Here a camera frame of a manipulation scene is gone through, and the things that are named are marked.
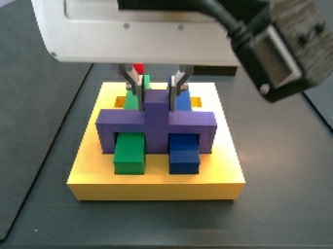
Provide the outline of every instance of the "block puzzle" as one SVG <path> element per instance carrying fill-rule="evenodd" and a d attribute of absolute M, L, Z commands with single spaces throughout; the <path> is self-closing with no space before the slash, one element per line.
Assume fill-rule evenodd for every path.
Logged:
<path fill-rule="evenodd" d="M 153 89 L 166 89 L 166 86 L 153 84 Z M 116 175 L 114 155 L 102 154 L 95 122 L 100 109 L 115 108 L 116 98 L 126 95 L 126 90 L 124 83 L 103 84 L 68 179 L 68 186 L 79 200 L 237 198 L 245 178 L 214 84 L 191 83 L 190 92 L 202 100 L 202 108 L 194 110 L 214 111 L 218 123 L 213 153 L 201 154 L 201 174 L 170 175 L 169 155 L 154 154 L 146 155 L 145 175 Z"/>

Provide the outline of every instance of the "wooden block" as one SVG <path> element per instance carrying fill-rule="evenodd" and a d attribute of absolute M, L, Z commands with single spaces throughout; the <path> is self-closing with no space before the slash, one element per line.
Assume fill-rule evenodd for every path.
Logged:
<path fill-rule="evenodd" d="M 145 88 L 150 87 L 150 76 L 145 76 Z M 138 97 L 127 91 L 123 109 L 138 110 Z M 119 133 L 114 165 L 116 174 L 145 174 L 145 134 Z"/>
<path fill-rule="evenodd" d="M 177 111 L 191 111 L 190 91 L 175 98 Z M 169 136 L 169 173 L 199 174 L 199 139 L 197 134 L 171 134 Z"/>
<path fill-rule="evenodd" d="M 165 89 L 167 84 L 151 84 Z M 114 108 L 126 95 L 124 83 L 104 83 L 87 125 L 68 186 L 79 200 L 186 200 L 234 199 L 245 186 L 242 168 L 223 117 L 214 84 L 191 83 L 190 92 L 202 99 L 202 108 L 214 111 L 217 120 L 211 154 L 201 154 L 201 174 L 170 175 L 169 155 L 146 156 L 145 175 L 116 175 L 114 155 L 103 155 L 96 131 L 100 109 Z"/>

